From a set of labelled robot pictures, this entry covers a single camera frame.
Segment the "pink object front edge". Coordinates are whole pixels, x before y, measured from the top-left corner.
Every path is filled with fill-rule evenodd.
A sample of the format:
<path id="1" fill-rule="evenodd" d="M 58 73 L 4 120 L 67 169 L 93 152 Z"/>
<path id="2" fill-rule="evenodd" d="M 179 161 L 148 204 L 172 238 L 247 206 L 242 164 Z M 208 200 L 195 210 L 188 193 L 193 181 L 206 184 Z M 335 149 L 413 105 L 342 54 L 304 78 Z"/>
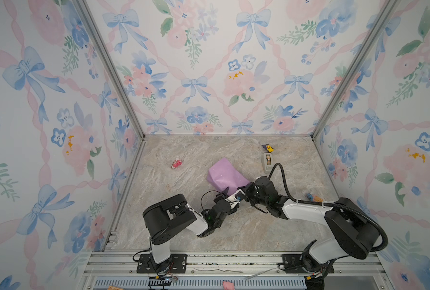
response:
<path id="1" fill-rule="evenodd" d="M 223 281 L 222 283 L 223 289 L 224 290 L 235 290 L 235 285 L 233 282 L 229 282 L 229 281 Z"/>

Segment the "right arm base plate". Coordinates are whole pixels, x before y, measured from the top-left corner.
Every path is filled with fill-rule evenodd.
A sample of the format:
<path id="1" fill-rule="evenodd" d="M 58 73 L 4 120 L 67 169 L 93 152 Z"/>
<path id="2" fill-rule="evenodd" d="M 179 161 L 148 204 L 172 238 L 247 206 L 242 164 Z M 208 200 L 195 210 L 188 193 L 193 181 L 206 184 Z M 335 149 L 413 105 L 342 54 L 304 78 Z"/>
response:
<path id="1" fill-rule="evenodd" d="M 325 274 L 333 273 L 333 264 L 335 259 L 326 263 L 318 263 L 313 258 L 303 254 L 283 254 L 281 256 L 282 263 L 279 264 L 279 269 L 288 274 Z"/>

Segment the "blue pink toy figure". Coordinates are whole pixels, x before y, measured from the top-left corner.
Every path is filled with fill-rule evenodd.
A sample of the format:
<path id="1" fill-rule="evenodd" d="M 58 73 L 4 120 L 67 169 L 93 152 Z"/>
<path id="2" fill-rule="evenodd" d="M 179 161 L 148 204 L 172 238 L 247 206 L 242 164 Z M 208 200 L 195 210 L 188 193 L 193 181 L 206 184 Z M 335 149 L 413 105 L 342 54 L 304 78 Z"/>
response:
<path id="1" fill-rule="evenodd" d="M 313 202 L 318 202 L 318 203 L 322 203 L 324 200 L 322 199 L 322 198 L 320 198 L 319 196 L 317 196 L 317 195 L 313 195 L 313 194 L 311 194 L 311 193 L 307 193 L 306 194 L 306 198 L 309 200 L 309 201 L 313 201 Z"/>

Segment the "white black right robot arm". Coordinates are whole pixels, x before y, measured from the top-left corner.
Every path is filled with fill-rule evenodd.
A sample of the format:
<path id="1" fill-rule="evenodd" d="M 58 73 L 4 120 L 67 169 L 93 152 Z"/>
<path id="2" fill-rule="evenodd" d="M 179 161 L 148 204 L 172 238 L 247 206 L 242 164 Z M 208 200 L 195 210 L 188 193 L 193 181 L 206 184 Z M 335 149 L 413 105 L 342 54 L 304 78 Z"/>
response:
<path id="1" fill-rule="evenodd" d="M 235 197 L 256 209 L 264 206 L 265 213 L 276 218 L 314 222 L 332 233 L 328 239 L 311 241 L 292 262 L 284 262 L 284 271 L 324 272 L 340 258 L 364 260 L 370 252 L 380 251 L 388 244 L 381 226 L 346 198 L 334 203 L 297 200 L 280 195 L 269 180 L 241 187 Z"/>

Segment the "yellow purple toy figure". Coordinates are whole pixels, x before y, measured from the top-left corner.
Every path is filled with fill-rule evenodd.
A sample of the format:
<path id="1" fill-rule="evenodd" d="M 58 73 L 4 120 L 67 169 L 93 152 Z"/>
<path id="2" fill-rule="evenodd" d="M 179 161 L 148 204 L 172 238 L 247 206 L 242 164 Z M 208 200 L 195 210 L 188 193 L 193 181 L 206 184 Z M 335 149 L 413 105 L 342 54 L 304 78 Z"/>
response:
<path id="1" fill-rule="evenodd" d="M 262 147 L 269 153 L 274 152 L 274 149 L 270 145 L 262 145 Z"/>

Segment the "grey tape dispenser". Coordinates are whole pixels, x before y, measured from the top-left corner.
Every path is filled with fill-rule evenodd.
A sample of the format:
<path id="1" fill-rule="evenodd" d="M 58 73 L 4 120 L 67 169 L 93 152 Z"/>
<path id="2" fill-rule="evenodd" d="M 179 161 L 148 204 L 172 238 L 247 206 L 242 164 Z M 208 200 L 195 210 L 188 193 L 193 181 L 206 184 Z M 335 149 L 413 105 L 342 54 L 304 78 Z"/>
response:
<path id="1" fill-rule="evenodd" d="M 266 174 L 269 174 L 274 167 L 274 160 L 271 153 L 264 153 L 262 157 L 262 166 Z"/>

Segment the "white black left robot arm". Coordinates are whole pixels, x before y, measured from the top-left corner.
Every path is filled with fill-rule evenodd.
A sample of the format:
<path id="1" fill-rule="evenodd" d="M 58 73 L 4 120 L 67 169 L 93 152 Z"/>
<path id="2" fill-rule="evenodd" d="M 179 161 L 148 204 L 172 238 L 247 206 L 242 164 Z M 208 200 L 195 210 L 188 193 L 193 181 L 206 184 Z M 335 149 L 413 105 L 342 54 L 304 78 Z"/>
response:
<path id="1" fill-rule="evenodd" d="M 149 257 L 147 262 L 142 263 L 146 269 L 154 270 L 159 276 L 171 270 L 175 256 L 170 251 L 170 240 L 184 230 L 204 238 L 221 228 L 226 217 L 237 211 L 245 197 L 241 189 L 232 195 L 227 193 L 227 188 L 223 192 L 217 192 L 215 205 L 200 213 L 190 206 L 182 194 L 148 207 L 143 212 L 150 240 Z"/>

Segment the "red pink toy figure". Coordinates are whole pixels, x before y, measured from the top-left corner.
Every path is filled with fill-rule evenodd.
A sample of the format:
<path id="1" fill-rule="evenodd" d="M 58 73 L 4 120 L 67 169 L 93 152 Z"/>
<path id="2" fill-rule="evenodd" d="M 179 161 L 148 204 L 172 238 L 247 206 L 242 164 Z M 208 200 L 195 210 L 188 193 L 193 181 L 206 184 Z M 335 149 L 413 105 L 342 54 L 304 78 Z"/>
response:
<path id="1" fill-rule="evenodd" d="M 178 167 L 180 167 L 182 165 L 182 160 L 179 158 L 176 158 L 173 163 L 171 164 L 171 168 L 172 169 L 177 169 Z"/>

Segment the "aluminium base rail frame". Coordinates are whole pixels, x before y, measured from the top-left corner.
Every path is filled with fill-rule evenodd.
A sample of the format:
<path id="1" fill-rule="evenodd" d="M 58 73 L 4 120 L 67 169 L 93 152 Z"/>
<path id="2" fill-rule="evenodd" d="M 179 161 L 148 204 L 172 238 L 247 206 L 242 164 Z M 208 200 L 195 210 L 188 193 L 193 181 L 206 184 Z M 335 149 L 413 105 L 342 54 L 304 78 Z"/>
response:
<path id="1" fill-rule="evenodd" d="M 375 254 L 359 261 L 345 257 L 333 264 L 333 273 L 324 280 L 312 283 L 307 274 L 288 274 L 279 269 L 282 252 L 222 252 L 187 251 L 187 267 L 184 274 L 138 274 L 138 255 L 133 251 L 105 251 L 89 258 L 77 289 L 93 290 L 99 277 L 150 277 L 164 280 L 179 277 L 302 277 L 307 290 L 392 290 L 394 286 Z"/>

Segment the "aluminium corner post left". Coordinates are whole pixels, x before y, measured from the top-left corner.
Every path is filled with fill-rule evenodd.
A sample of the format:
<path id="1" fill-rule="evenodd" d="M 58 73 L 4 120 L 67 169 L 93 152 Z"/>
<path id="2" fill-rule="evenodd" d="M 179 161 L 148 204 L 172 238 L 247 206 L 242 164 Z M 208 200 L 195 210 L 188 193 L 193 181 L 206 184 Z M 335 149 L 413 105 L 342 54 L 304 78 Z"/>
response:
<path id="1" fill-rule="evenodd" d="M 125 111 L 128 114 L 130 121 L 139 136 L 139 140 L 144 141 L 145 134 L 142 130 L 142 127 L 139 124 L 139 120 L 132 106 L 132 102 L 129 100 L 124 90 L 124 86 L 119 80 L 118 72 L 107 50 L 105 41 L 103 40 L 103 37 L 101 36 L 101 33 L 97 27 L 97 24 L 95 23 L 94 17 L 91 14 L 91 11 L 88 7 L 88 3 L 84 0 L 73 0 L 72 3 L 77 9 L 81 20 L 84 22 L 87 32 L 90 34 L 90 37 L 92 38 L 92 42 L 96 47 L 99 58 L 102 64 L 105 66 L 105 70 L 108 73 L 114 88 L 116 89 L 118 97 L 122 101 L 125 107 Z"/>

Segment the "aluminium corner post right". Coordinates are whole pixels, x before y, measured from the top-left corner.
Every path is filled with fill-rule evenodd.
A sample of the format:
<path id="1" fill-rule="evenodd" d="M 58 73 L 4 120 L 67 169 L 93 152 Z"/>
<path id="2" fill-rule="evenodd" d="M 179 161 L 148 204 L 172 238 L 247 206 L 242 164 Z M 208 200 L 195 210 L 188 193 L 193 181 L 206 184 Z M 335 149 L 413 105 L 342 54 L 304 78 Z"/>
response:
<path id="1" fill-rule="evenodd" d="M 323 115 L 320 117 L 317 126 L 315 127 L 313 133 L 311 134 L 312 140 L 316 141 L 319 138 L 319 135 L 324 130 L 327 120 L 332 115 L 333 110 L 339 104 L 342 96 L 350 86 L 350 83 L 354 80 L 357 75 L 360 67 L 366 61 L 366 58 L 373 48 L 375 43 L 377 42 L 377 38 L 380 36 L 385 26 L 391 19 L 392 14 L 394 13 L 395 8 L 399 4 L 397 0 L 388 0 L 383 2 L 383 6 L 380 12 L 377 14 L 372 28 L 369 29 L 367 36 L 364 38 L 362 42 L 361 48 L 355 54 L 352 62 L 349 65 L 347 72 L 344 75 L 343 82 L 340 84 L 336 90 L 336 93 L 331 98 L 329 104 L 326 106 Z"/>

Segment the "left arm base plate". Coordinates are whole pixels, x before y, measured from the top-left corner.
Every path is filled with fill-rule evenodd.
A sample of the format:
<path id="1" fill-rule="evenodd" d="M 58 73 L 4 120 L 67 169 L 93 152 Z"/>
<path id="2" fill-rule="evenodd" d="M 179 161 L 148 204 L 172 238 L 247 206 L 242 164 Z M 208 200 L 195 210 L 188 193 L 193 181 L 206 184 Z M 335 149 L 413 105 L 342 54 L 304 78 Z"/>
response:
<path id="1" fill-rule="evenodd" d="M 164 276 L 166 274 L 184 274 L 187 267 L 186 254 L 171 254 L 162 263 L 156 263 L 151 254 L 141 254 L 138 259 L 136 272 L 138 274 L 156 274 Z"/>

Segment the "aluminium corner post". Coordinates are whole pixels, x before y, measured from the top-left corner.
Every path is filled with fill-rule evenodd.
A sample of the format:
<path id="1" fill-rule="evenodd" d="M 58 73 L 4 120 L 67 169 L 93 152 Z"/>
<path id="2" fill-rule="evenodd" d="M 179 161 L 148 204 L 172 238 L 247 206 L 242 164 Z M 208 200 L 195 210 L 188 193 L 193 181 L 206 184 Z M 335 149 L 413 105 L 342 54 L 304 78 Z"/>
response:
<path id="1" fill-rule="evenodd" d="M 383 2 L 383 6 L 380 12 L 377 14 L 372 28 L 369 29 L 367 36 L 364 38 L 362 42 L 361 48 L 355 54 L 352 62 L 349 65 L 347 72 L 344 75 L 343 82 L 340 84 L 336 90 L 336 93 L 331 98 L 329 104 L 326 106 L 323 115 L 320 117 L 317 126 L 315 127 L 313 133 L 311 134 L 312 140 L 316 141 L 319 138 L 319 135 L 324 130 L 327 120 L 332 115 L 333 110 L 339 104 L 342 96 L 350 86 L 350 83 L 354 80 L 357 75 L 360 67 L 366 61 L 366 58 L 373 48 L 375 43 L 377 42 L 377 38 L 380 36 L 385 26 L 391 19 L 392 14 L 394 13 L 395 8 L 399 4 L 397 0 L 388 0 Z"/>
<path id="2" fill-rule="evenodd" d="M 114 88 L 116 89 L 118 97 L 122 101 L 125 107 L 125 111 L 128 114 L 130 121 L 139 136 L 139 140 L 144 141 L 145 134 L 142 130 L 142 127 L 139 124 L 139 120 L 132 106 L 132 102 L 129 100 L 124 90 L 124 86 L 119 80 L 118 72 L 107 50 L 105 41 L 103 40 L 103 37 L 101 36 L 101 33 L 97 27 L 97 24 L 95 23 L 94 17 L 91 14 L 91 11 L 88 7 L 88 3 L 84 0 L 73 0 L 72 3 L 77 9 L 81 20 L 84 22 L 87 32 L 90 34 L 90 37 L 92 38 L 92 42 L 96 47 L 99 58 L 102 64 L 105 66 L 105 70 L 108 73 Z"/>

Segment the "pink purple wrapping paper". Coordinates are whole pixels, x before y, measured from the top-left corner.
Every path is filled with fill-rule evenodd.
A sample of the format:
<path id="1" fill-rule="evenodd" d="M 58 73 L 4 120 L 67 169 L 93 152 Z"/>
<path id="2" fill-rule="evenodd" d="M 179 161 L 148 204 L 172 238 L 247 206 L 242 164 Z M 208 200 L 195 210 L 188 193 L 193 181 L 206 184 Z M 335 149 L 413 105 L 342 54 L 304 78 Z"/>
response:
<path id="1" fill-rule="evenodd" d="M 235 194 L 239 187 L 250 183 L 226 158 L 209 168 L 207 181 L 219 192 L 228 188 L 228 196 Z"/>

